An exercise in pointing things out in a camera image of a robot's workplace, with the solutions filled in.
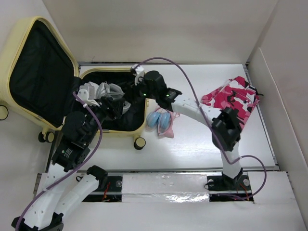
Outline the pink blue cat-ear headphones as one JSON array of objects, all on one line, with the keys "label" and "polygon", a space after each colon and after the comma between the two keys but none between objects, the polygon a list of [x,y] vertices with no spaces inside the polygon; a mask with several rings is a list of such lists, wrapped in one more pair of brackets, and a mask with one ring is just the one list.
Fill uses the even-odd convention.
[{"label": "pink blue cat-ear headphones", "polygon": [[167,109],[157,106],[146,117],[146,129],[148,131],[155,130],[159,137],[166,137],[173,139],[173,123],[176,118],[180,116],[180,113],[171,112]]}]

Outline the pale yellow hard-shell suitcase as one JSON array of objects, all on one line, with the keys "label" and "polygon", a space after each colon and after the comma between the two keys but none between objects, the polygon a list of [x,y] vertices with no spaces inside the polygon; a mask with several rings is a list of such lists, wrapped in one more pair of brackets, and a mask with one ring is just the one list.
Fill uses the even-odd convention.
[{"label": "pale yellow hard-shell suitcase", "polygon": [[134,76],[128,68],[92,68],[78,63],[52,24],[43,17],[20,19],[0,55],[0,99],[42,127],[40,142],[53,142],[68,113],[76,110],[73,89],[92,82],[129,92]]}]

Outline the pink camouflage garment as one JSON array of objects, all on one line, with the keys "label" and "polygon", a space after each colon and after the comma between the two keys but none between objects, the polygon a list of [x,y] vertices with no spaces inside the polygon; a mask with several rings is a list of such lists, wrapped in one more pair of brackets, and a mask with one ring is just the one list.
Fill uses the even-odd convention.
[{"label": "pink camouflage garment", "polygon": [[201,98],[201,103],[219,109],[231,108],[237,112],[241,128],[245,127],[252,111],[259,104],[257,89],[241,76],[228,79],[226,83]]}]

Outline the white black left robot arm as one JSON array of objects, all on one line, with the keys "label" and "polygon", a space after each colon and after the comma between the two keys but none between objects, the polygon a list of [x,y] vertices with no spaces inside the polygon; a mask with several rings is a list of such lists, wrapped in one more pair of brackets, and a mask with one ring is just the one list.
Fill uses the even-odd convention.
[{"label": "white black left robot arm", "polygon": [[12,221],[17,231],[61,231],[64,221],[94,190],[107,186],[108,173],[98,167],[90,167],[67,195],[63,195],[69,180],[96,152],[89,144],[98,134],[102,140],[102,124],[106,119],[121,117],[124,99],[102,97],[91,106],[76,97],[83,109],[68,114],[62,127],[63,136],[56,149],[45,183],[41,191],[29,203],[19,217]]}]

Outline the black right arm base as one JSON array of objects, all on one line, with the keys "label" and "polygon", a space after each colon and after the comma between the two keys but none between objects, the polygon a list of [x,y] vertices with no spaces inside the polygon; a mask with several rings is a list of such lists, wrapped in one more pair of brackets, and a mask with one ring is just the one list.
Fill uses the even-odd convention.
[{"label": "black right arm base", "polygon": [[248,175],[242,175],[235,185],[226,184],[221,175],[209,175],[204,188],[210,202],[254,201]]}]

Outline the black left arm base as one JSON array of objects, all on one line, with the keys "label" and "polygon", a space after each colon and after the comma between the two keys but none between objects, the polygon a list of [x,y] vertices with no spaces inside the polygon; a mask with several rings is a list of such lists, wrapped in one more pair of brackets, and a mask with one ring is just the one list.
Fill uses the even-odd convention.
[{"label": "black left arm base", "polygon": [[121,202],[122,185],[122,176],[109,176],[104,188],[98,188],[91,192],[82,202]]}]

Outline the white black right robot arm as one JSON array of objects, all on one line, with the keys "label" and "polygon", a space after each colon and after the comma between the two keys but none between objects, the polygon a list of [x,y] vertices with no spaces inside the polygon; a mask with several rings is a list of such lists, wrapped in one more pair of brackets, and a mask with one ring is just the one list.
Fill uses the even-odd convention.
[{"label": "white black right robot arm", "polygon": [[221,191],[235,189],[243,175],[240,164],[239,140],[242,129],[237,113],[227,107],[215,109],[202,105],[181,91],[167,87],[163,76],[158,71],[145,72],[141,67],[131,68],[135,77],[134,97],[153,99],[162,109],[185,115],[209,128],[212,143],[220,150],[223,170],[217,182]]}]

